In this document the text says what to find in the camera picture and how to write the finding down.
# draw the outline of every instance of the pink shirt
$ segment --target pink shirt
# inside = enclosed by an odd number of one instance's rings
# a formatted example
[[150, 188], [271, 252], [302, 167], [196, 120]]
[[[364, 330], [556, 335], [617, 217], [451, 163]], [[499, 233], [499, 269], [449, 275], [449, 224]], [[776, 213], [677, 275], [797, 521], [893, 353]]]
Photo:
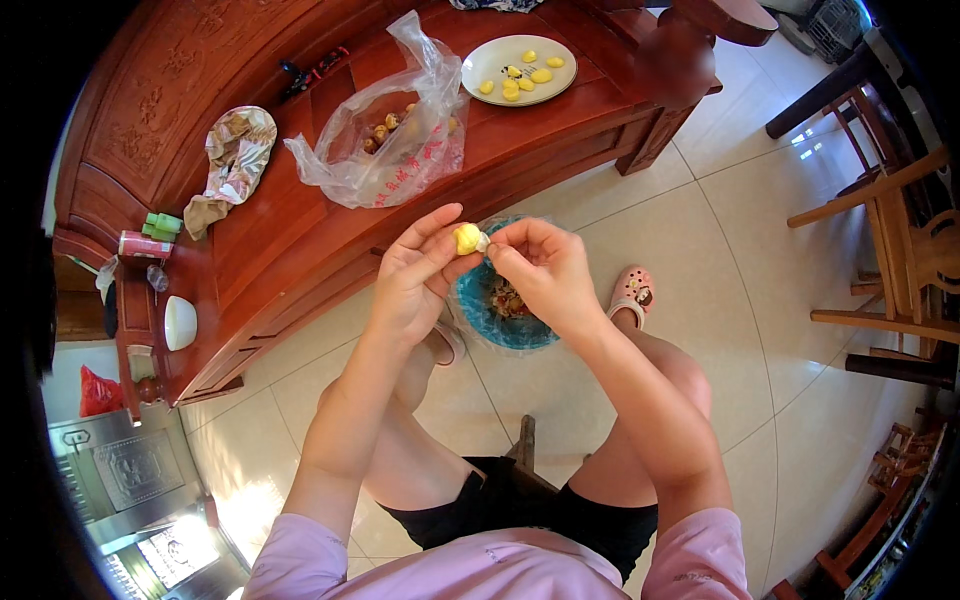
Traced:
[[[605, 558], [542, 529], [488, 531], [397, 559], [346, 581], [347, 548], [305, 516], [284, 514], [253, 564], [243, 598], [620, 599]], [[657, 539], [642, 598], [749, 600], [740, 519], [706, 509]]]

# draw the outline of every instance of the white bowl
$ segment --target white bowl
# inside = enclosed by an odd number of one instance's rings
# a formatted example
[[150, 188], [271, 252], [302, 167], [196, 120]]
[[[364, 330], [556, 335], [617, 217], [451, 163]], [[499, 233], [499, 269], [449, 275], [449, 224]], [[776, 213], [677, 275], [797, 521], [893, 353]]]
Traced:
[[197, 309], [180, 296], [168, 298], [163, 313], [163, 332], [171, 351], [190, 346], [197, 337]]
[[[537, 59], [524, 62], [521, 57], [527, 50], [536, 52]], [[548, 67], [546, 60], [550, 57], [560, 57], [565, 62], [564, 66]], [[546, 68], [553, 73], [553, 79], [546, 84], [537, 84], [533, 91], [520, 90], [520, 99], [510, 102], [503, 97], [501, 86], [501, 82], [507, 78], [503, 69], [508, 64], [528, 76], [537, 69]], [[577, 60], [566, 46], [549, 37], [504, 36], [492, 39], [471, 52], [464, 59], [460, 73], [464, 89], [477, 100], [501, 107], [529, 107], [545, 102], [570, 87], [577, 77]], [[493, 91], [489, 94], [480, 91], [480, 84], [484, 81], [493, 82]]]

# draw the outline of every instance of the red wooden cabinet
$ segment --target red wooden cabinet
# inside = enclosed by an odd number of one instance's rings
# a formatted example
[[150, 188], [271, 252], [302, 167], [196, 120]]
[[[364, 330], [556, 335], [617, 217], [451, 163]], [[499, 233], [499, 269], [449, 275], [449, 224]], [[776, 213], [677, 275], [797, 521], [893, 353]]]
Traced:
[[[300, 183], [282, 139], [302, 132], [313, 143], [347, 97], [404, 68], [384, 28], [412, 8], [424, 31], [460, 56], [499, 36], [557, 39], [577, 57], [577, 78], [533, 107], [471, 100], [462, 173], [402, 206], [349, 210]], [[460, 202], [465, 218], [478, 220], [610, 160], [624, 174], [653, 162], [693, 107], [658, 106], [634, 78], [636, 39], [657, 19], [631, 10], [625, 32], [596, 14], [576, 0], [529, 14], [413, 0], [144, 3], [91, 74], [67, 131], [56, 198], [61, 245], [88, 240], [114, 252], [120, 230], [139, 229], [148, 211], [182, 214], [204, 188], [211, 124], [235, 106], [269, 110], [279, 136], [256, 192], [205, 240], [178, 237], [165, 265], [170, 289], [152, 306], [152, 321], [139, 300], [131, 303], [140, 289], [130, 270], [120, 308], [125, 335], [152, 339], [168, 402], [233, 387], [270, 347], [372, 282], [382, 250], [433, 208]], [[277, 62], [305, 66], [339, 45], [350, 56], [281, 105], [290, 80]], [[710, 93], [719, 89], [714, 80]], [[171, 294], [198, 314], [196, 341], [176, 352], [165, 350], [160, 322]]]

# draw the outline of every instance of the left hand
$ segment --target left hand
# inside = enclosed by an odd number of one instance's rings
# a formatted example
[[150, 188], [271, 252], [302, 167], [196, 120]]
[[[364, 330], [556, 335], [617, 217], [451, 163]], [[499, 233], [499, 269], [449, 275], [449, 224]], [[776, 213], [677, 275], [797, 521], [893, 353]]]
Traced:
[[458, 256], [453, 230], [464, 208], [446, 204], [417, 220], [383, 255], [374, 285], [370, 325], [408, 350], [430, 333], [457, 277], [483, 254]]

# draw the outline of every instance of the pink slipper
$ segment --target pink slipper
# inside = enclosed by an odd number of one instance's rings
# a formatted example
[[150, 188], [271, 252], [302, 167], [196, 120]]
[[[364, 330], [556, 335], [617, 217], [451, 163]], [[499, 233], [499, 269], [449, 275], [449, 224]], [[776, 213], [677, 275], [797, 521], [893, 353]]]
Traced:
[[467, 345], [464, 344], [464, 339], [460, 337], [460, 334], [457, 333], [457, 330], [448, 324], [441, 323], [437, 321], [433, 324], [433, 328], [437, 330], [438, 333], [444, 338], [444, 340], [450, 345], [450, 348], [453, 350], [453, 360], [448, 363], [437, 363], [438, 367], [452, 367], [459, 363], [463, 359], [464, 355], [467, 354]]
[[613, 286], [607, 317], [612, 317], [620, 308], [629, 308], [636, 313], [639, 328], [643, 329], [643, 322], [653, 305], [654, 280], [650, 272], [639, 265], [630, 265], [620, 273]]

